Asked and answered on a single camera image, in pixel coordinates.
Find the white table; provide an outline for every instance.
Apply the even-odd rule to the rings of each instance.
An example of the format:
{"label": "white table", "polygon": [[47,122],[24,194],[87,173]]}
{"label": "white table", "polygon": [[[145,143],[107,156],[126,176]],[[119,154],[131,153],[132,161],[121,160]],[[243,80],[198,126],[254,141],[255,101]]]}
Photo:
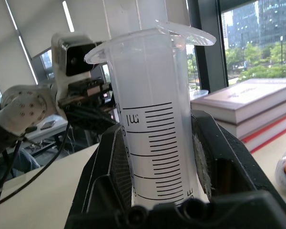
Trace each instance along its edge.
{"label": "white table", "polygon": [[[50,122],[50,121],[56,121],[54,126],[52,126],[51,128],[48,129],[44,129],[41,130],[41,127],[46,123],[46,122]],[[67,127],[68,122],[63,119],[61,116],[59,115],[51,115],[49,117],[46,117],[44,120],[42,120],[40,123],[37,124],[37,130],[28,133],[26,135],[26,138],[33,141],[33,142],[40,142],[41,140],[54,136],[56,134],[59,134],[63,131],[65,131],[66,127]],[[30,146],[31,143],[30,142],[23,142],[21,144],[22,148],[26,148],[28,146]],[[13,148],[10,148],[7,150],[8,153],[11,153],[14,151]]]}
{"label": "white table", "polygon": [[[91,146],[55,162],[17,196],[0,205],[0,229],[63,229],[78,185],[82,168],[95,151]],[[256,151],[253,157],[286,201],[286,193],[275,183],[278,160],[286,151],[286,133]],[[2,197],[24,184],[38,170],[8,181]]]}

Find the plastic graduated cylinder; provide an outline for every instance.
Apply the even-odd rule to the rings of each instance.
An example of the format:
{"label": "plastic graduated cylinder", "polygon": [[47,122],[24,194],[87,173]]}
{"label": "plastic graduated cylinder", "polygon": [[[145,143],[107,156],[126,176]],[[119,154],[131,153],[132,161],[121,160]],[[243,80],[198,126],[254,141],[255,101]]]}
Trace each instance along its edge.
{"label": "plastic graduated cylinder", "polygon": [[173,40],[149,30],[105,51],[123,125],[134,203],[147,208],[199,197],[185,39]]}

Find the robotic arm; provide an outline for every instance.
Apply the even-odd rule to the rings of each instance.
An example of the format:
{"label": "robotic arm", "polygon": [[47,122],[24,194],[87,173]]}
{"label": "robotic arm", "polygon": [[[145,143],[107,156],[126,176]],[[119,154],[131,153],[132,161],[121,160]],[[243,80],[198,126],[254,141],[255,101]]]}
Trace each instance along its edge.
{"label": "robotic arm", "polygon": [[47,116],[59,114],[72,125],[102,133],[116,122],[108,115],[114,98],[103,94],[112,90],[109,83],[91,79],[95,66],[83,61],[84,55],[101,42],[86,35],[55,34],[52,60],[55,83],[17,85],[2,95],[0,110],[0,154],[11,147],[25,130]]}

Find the stack of books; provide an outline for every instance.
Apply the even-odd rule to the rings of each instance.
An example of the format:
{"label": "stack of books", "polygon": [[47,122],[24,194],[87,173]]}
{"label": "stack of books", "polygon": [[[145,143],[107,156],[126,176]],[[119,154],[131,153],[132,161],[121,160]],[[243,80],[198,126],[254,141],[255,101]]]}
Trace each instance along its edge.
{"label": "stack of books", "polygon": [[250,79],[191,101],[253,153],[286,132],[286,78]]}

